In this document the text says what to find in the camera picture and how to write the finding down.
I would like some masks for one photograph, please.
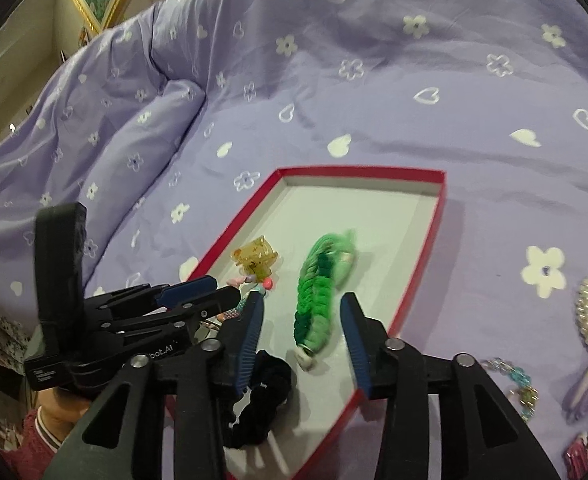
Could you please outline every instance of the lavender blanket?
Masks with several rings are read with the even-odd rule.
[[[560,409],[588,361],[572,314],[588,275],[588,16],[574,0],[157,4],[69,60],[0,145],[0,308],[36,322],[42,206],[87,206],[88,295],[174,283],[275,168],[333,162],[448,172],[403,337],[525,368],[530,427],[561,469],[588,427]],[[372,476],[363,441],[339,445],[345,478]]]

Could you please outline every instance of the bed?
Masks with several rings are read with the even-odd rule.
[[[564,470],[588,428],[560,407],[588,361],[572,314],[588,276],[588,15],[575,0],[155,4],[65,63],[0,144],[2,311],[37,322],[42,206],[88,208],[89,296],[186,279],[274,169],[327,164],[447,171],[401,336],[525,368],[540,393],[530,428]],[[341,478],[373,475],[371,418],[336,445]]]

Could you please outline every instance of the white flower pattern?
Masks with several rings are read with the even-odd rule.
[[[195,95],[195,92],[191,88],[187,88],[187,90],[181,94],[181,97],[183,99],[186,99],[187,101],[193,101],[194,95]]]
[[[91,183],[91,186],[87,189],[87,198],[90,200],[94,200],[96,198],[96,193],[98,192],[98,186],[95,182]]]
[[[247,102],[251,102],[251,100],[256,97],[256,87],[254,86],[253,81],[250,81],[248,85],[245,85],[243,95],[245,96],[245,99],[247,99]]]
[[[189,211],[189,204],[179,203],[173,210],[171,210],[171,223],[177,224],[183,221],[183,216]]]
[[[42,196],[40,197],[40,203],[42,204],[43,207],[47,207],[49,204],[51,204],[52,202],[52,196],[49,194],[49,192],[43,193]]]
[[[181,172],[177,171],[176,173],[174,173],[169,181],[169,186],[170,187],[176,187],[178,185],[178,181],[181,179]]]
[[[364,74],[362,59],[352,59],[351,61],[343,59],[338,71],[338,75],[346,78],[347,81],[353,81],[357,77],[363,77]]]
[[[254,187],[256,181],[261,177],[258,171],[250,173],[249,171],[243,171],[239,176],[234,178],[234,186],[237,191],[243,189],[251,189]]]
[[[150,111],[146,111],[138,116],[138,124],[145,124],[147,120],[152,116]]]
[[[295,53],[295,51],[298,50],[298,45],[295,43],[294,39],[293,34],[288,34],[285,38],[277,38],[276,54],[289,57]]]
[[[560,46],[565,46],[567,41],[565,38],[561,36],[562,31],[558,25],[548,25],[547,23],[543,23],[540,27],[543,30],[542,38],[551,43],[554,48],[559,48]]]
[[[56,151],[52,153],[52,158],[54,159],[54,162],[58,164],[58,162],[60,162],[60,160],[62,159],[62,149],[56,148]]]
[[[565,288],[565,276],[559,270],[565,262],[561,249],[550,247],[543,252],[536,246],[529,246],[525,254],[529,265],[520,271],[520,277],[528,285],[536,285],[538,297],[547,299],[553,288]]]
[[[510,65],[510,58],[504,54],[501,54],[500,56],[488,54],[487,70],[489,73],[496,74],[498,77],[504,77],[514,73],[514,67]]]
[[[127,158],[127,167],[135,173],[138,173],[140,171],[140,167],[143,163],[144,160],[142,160],[142,156],[140,156],[140,153],[134,153],[134,155],[129,155],[129,157]]]
[[[429,34],[427,18],[422,14],[419,14],[418,16],[405,16],[403,22],[405,23],[403,32],[405,34],[413,35],[417,40],[420,40],[425,34]]]
[[[94,243],[93,240],[85,241],[85,245],[82,248],[82,253],[85,256],[89,256],[92,260],[96,258],[96,251],[98,250],[98,246]]]

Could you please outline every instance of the beaded bracelet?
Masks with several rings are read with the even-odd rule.
[[[515,367],[509,361],[503,361],[500,357],[481,361],[481,366],[485,368],[485,370],[491,372],[500,372],[516,383],[518,389],[510,390],[507,396],[519,396],[519,402],[522,406],[520,418],[525,422],[529,422],[530,418],[534,416],[534,409],[536,408],[536,401],[538,400],[538,391],[532,388],[532,379],[529,375],[525,374],[525,370],[517,366]]]

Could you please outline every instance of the person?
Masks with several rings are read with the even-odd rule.
[[[22,445],[0,454],[19,480],[40,480],[91,401],[61,388],[38,393],[37,407],[23,423]]]

